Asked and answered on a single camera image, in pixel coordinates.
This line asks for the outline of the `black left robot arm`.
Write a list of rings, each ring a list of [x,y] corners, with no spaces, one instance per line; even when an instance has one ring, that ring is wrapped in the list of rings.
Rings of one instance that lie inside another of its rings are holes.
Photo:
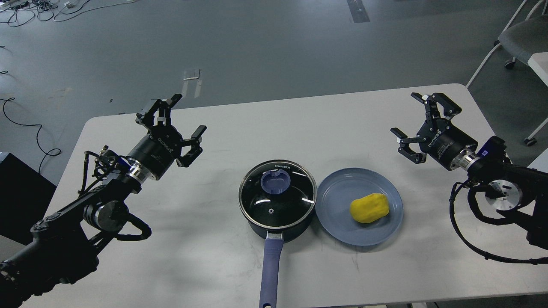
[[[172,108],[182,99],[156,99],[136,114],[146,135],[122,156],[104,146],[84,152],[78,197],[37,221],[33,240],[1,263],[1,306],[18,308],[57,284],[74,284],[98,267],[98,254],[111,240],[146,240],[151,228],[129,211],[125,200],[147,179],[159,180],[176,163],[188,167],[203,152],[200,125],[184,138],[172,125]]]

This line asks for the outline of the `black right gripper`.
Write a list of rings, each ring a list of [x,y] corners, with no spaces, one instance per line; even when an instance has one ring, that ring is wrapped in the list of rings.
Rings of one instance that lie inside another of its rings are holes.
[[[447,170],[456,169],[459,154],[466,148],[474,151],[478,146],[476,140],[451,123],[454,116],[462,113],[462,108],[444,93],[411,93],[411,97],[425,108],[422,138],[409,138],[400,129],[391,128],[399,143],[399,153],[415,164],[425,163],[428,154]],[[411,149],[410,145],[415,143],[422,143],[422,152]]]

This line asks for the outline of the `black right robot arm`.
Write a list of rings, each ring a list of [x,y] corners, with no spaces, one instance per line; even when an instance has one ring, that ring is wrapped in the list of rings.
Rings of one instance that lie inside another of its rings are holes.
[[[506,154],[505,141],[492,136],[478,149],[476,140],[452,124],[462,112],[444,93],[411,93],[425,108],[425,120],[415,137],[391,128],[399,141],[399,153],[416,164],[431,157],[446,170],[463,169],[467,179],[454,183],[450,192],[450,220],[462,242],[484,259],[509,264],[547,264],[547,258],[515,259],[481,250],[463,236],[455,217],[459,191],[468,190],[471,212],[483,223],[516,225],[526,231],[530,245],[547,249],[547,173],[518,166]]]

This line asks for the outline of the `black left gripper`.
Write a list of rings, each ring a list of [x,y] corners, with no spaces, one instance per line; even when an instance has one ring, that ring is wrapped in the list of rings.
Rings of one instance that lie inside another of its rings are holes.
[[[200,143],[206,125],[199,125],[188,139],[183,139],[172,126],[172,108],[182,97],[174,94],[170,99],[156,99],[136,114],[136,123],[147,128],[148,133],[133,147],[128,158],[148,169],[154,180],[163,177],[174,160],[178,166],[187,168],[203,152]],[[186,147],[190,150],[180,156]]]

